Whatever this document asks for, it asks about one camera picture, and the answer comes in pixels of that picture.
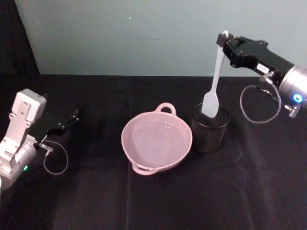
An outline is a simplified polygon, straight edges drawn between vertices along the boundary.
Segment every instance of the black fabric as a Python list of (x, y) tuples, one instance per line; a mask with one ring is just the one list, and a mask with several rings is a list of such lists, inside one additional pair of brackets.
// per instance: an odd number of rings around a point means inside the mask
[(15, 1), (0, 0), (0, 74), (38, 76)]
[[(0, 134), (18, 90), (48, 93), (46, 111), (83, 117), (62, 137), (70, 164), (61, 176), (42, 168), (38, 153), (16, 183), (3, 191), (1, 229), (292, 229), (307, 226), (306, 112), (290, 119), (285, 111), (257, 126), (239, 109), (245, 85), (258, 78), (221, 78), (218, 96), (229, 111), (221, 148), (213, 154), (191, 150), (177, 167), (136, 174), (120, 142), (125, 124), (139, 113), (170, 102), (190, 124), (194, 106), (211, 78), (42, 76), (40, 82), (16, 77), (1, 84)], [(247, 112), (259, 119), (276, 104), (247, 94)]]

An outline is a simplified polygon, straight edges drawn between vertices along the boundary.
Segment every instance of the pink bowl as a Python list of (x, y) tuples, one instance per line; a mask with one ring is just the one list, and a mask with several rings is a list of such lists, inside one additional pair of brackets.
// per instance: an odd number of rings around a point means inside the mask
[[(162, 112), (169, 108), (170, 113)], [(137, 115), (121, 134), (124, 152), (133, 170), (141, 175), (170, 169), (179, 164), (192, 145), (192, 131), (170, 103), (162, 103), (153, 112)]]

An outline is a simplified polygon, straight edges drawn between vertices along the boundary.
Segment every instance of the dark metal cup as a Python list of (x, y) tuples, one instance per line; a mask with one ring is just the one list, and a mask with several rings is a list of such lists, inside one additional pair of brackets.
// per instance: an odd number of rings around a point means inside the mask
[(230, 115), (223, 106), (219, 105), (216, 117), (210, 118), (201, 112), (201, 107), (202, 103), (193, 111), (191, 124), (193, 147), (201, 153), (215, 152), (222, 143)]

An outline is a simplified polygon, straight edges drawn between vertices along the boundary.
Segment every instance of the light blue wall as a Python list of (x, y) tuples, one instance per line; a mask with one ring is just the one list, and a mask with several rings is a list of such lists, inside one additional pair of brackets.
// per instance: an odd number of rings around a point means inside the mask
[[(307, 0), (16, 0), (44, 74), (211, 76), (223, 30), (307, 65)], [(256, 76), (226, 60), (222, 75)]]

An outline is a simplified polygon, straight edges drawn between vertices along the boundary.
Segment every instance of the white spatula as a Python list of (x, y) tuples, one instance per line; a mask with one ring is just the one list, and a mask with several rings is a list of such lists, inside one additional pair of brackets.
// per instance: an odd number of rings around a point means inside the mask
[[(228, 31), (224, 31), (223, 34), (229, 37)], [(223, 47), (218, 46), (212, 87), (203, 97), (201, 108), (201, 112), (210, 118), (214, 118), (219, 110), (219, 99), (216, 95), (216, 87), (220, 78), (224, 57), (225, 54), (223, 53)]]

